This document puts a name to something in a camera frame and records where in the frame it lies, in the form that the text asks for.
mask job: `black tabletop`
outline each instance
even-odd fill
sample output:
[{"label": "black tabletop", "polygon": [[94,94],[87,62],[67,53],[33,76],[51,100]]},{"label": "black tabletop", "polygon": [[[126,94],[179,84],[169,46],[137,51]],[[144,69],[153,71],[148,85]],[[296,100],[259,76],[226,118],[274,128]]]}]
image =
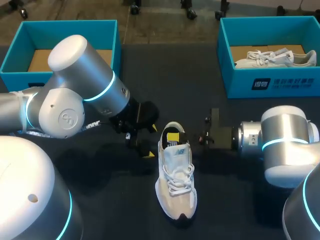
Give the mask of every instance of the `black tabletop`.
[{"label": "black tabletop", "polygon": [[[7,47],[0,48],[0,58]],[[121,80],[139,101],[153,101],[157,122],[181,123],[191,138],[196,163],[198,206],[188,228],[167,220],[157,201],[157,158],[141,160],[124,145],[124,135],[107,126],[68,139],[21,137],[38,144],[51,158],[78,203],[83,240],[215,239],[284,240],[282,206],[287,192],[264,182],[258,160],[242,162],[228,152],[202,156],[197,134],[211,108],[223,126],[259,121],[268,108],[294,105],[320,126],[320,98],[227,99],[214,44],[141,44],[122,47]],[[0,81],[0,92],[6,89]],[[99,116],[86,111],[86,122]],[[160,132],[143,137],[156,143]]]}]

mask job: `shoebox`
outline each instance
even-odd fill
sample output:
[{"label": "shoebox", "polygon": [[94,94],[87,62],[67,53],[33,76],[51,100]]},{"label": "shoebox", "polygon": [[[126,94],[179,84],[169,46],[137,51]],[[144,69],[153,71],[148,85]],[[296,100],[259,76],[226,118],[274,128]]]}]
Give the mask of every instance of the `shoebox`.
[{"label": "shoebox", "polygon": [[48,66],[51,50],[76,34],[84,36],[119,76],[121,43],[116,20],[24,21],[0,68],[8,91],[45,84],[52,75]]},{"label": "shoebox", "polygon": [[[313,16],[222,18],[217,56],[227,97],[320,96],[320,25]],[[235,68],[249,51],[317,52],[317,66]]]}]

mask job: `shoelace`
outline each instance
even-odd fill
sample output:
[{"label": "shoelace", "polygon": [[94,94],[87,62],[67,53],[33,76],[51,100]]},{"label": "shoelace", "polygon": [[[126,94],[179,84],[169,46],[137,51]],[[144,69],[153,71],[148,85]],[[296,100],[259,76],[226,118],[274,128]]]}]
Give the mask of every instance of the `shoelace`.
[{"label": "shoelace", "polygon": [[257,65],[268,64],[269,61],[275,62],[275,53],[273,51],[262,52],[257,51],[248,51],[246,58],[256,60]]},{"label": "shoelace", "polygon": [[[177,196],[181,194],[186,194],[192,191],[192,176],[195,171],[195,166],[193,164],[190,164],[188,167],[188,170],[184,169],[176,169],[172,172],[172,174],[169,174],[163,166],[163,171],[165,175],[167,176],[167,184],[169,187],[169,193],[171,196]],[[179,179],[174,177],[178,173],[183,173],[187,178],[186,179]]]}]

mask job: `floor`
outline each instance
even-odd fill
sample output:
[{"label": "floor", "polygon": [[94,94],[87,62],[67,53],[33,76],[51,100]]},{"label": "floor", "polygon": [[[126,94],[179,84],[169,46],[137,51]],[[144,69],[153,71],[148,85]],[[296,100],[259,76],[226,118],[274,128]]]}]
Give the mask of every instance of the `floor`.
[{"label": "floor", "polygon": [[[219,22],[214,0],[193,0],[196,20],[186,18],[180,0],[142,0],[140,15],[131,15],[130,0],[24,0],[28,21],[117,19],[123,44],[210,43]],[[230,5],[228,16],[274,16],[274,8]],[[0,45],[9,45],[22,21],[8,4],[0,6]]]}]

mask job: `white shoe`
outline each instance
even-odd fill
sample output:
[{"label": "white shoe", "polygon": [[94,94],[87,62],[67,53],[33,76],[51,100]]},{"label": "white shoe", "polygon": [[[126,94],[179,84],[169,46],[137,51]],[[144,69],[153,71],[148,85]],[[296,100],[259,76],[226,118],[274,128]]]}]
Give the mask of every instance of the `white shoe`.
[{"label": "white shoe", "polygon": [[173,220],[191,219],[197,208],[192,152],[183,127],[168,123],[158,142],[159,178],[155,193],[165,212]]},{"label": "white shoe", "polygon": [[295,54],[286,48],[275,52],[249,51],[246,59],[236,61],[234,65],[236,69],[314,67],[317,65],[317,53],[311,50],[307,54]]}]

